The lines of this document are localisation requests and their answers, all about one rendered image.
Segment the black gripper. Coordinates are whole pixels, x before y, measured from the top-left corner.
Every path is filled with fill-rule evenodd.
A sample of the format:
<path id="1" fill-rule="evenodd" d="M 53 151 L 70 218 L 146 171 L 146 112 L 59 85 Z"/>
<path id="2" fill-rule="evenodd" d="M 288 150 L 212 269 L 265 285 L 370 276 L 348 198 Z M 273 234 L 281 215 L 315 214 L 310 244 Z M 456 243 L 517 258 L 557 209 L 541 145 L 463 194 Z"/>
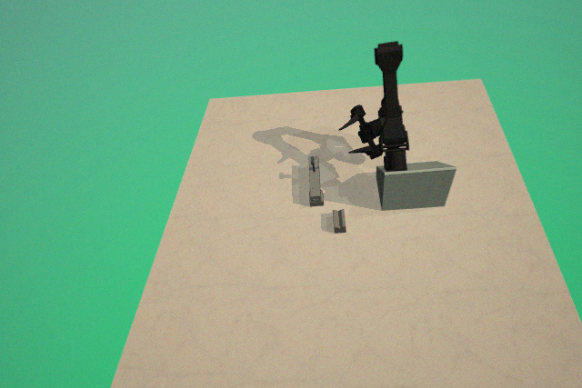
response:
<path id="1" fill-rule="evenodd" d="M 366 113 L 365 113 L 363 106 L 360 104 L 357 106 L 354 106 L 354 108 L 350 112 L 351 112 L 351 115 L 350 115 L 351 119 L 345 125 L 343 125 L 339 129 L 339 131 L 350 126 L 351 124 L 354 124 L 356 121 L 359 121 L 359 123 L 362 127 L 362 130 L 366 136 L 366 139 L 368 141 L 369 146 L 358 148 L 358 149 L 353 150 L 353 151 L 348 152 L 348 153 L 349 154 L 365 153 L 366 155 L 369 155 L 371 159 L 375 159 L 375 158 L 381 156 L 383 153 L 379 152 L 379 144 L 375 145 L 373 138 L 378 137 L 381 135 L 380 133 L 383 133 L 382 127 L 383 127 L 386 119 L 384 117 L 380 117 L 374 121 L 366 123 L 366 121 L 363 117 L 366 115 Z"/>

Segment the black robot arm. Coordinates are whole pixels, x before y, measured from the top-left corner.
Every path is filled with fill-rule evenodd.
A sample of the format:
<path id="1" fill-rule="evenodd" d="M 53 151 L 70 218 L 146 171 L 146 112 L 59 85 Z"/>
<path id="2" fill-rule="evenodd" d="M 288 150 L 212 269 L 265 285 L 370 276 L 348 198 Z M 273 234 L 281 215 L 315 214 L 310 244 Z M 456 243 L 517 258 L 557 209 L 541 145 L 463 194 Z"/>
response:
<path id="1" fill-rule="evenodd" d="M 386 121 L 382 127 L 383 133 L 380 133 L 378 140 L 379 152 L 386 152 L 384 156 L 386 172 L 407 170 L 406 150 L 409 150 L 409 140 L 403 124 L 404 111 L 398 99 L 396 74 L 403 55 L 403 45 L 399 45 L 398 42 L 381 43 L 375 48 L 376 65 L 383 72 L 384 83 L 384 98 L 378 110 L 378 118 L 384 117 Z"/>

